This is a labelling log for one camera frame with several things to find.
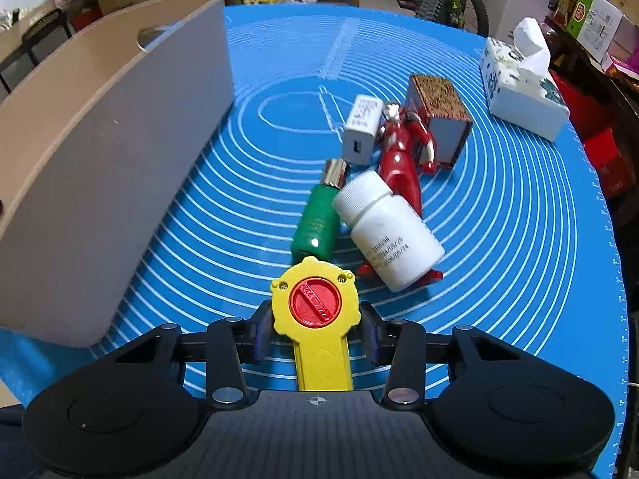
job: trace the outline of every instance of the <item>tissue box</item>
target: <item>tissue box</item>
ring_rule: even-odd
[[[517,47],[488,38],[480,61],[488,110],[554,142],[570,111],[549,72],[540,80],[521,75]]]

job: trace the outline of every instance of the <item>screw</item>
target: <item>screw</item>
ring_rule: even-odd
[[[389,392],[389,400],[394,404],[413,404],[419,399],[419,393],[407,387],[398,387]]]
[[[220,387],[213,391],[211,397],[219,404],[230,405],[244,398],[244,393],[236,387]]]

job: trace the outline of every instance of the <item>green bottle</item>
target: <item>green bottle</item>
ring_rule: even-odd
[[[339,233],[339,216],[331,202],[344,186],[348,164],[341,158],[327,160],[319,185],[315,186],[306,203],[302,218],[291,243],[293,264],[308,255],[320,261],[330,261]]]

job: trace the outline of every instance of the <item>beige storage bin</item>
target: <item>beige storage bin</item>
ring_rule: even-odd
[[[41,63],[0,105],[0,326],[98,341],[231,104],[224,0],[124,9]]]

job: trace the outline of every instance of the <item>table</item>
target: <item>table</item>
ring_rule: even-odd
[[[454,170],[422,177],[445,278],[396,295],[360,285],[361,296],[384,318],[435,333],[476,325],[597,384],[617,410],[595,469],[609,477],[625,414],[625,294],[606,203],[574,129],[553,145],[494,119],[478,70],[485,40],[463,31],[324,5],[231,7],[226,21],[234,109],[167,211],[108,334],[71,349],[0,331],[0,378],[27,403],[158,324],[191,332],[248,317],[289,266],[296,223],[323,161],[340,153],[355,95],[403,101],[409,74],[431,73],[453,81],[475,121]],[[343,232],[335,262],[361,259]],[[349,349],[356,388],[379,390],[386,369],[367,364],[359,341]],[[252,388],[294,389],[290,344],[278,340],[245,373]],[[430,366],[426,380],[437,395],[445,366]],[[203,364],[188,366],[185,385],[202,394]]]

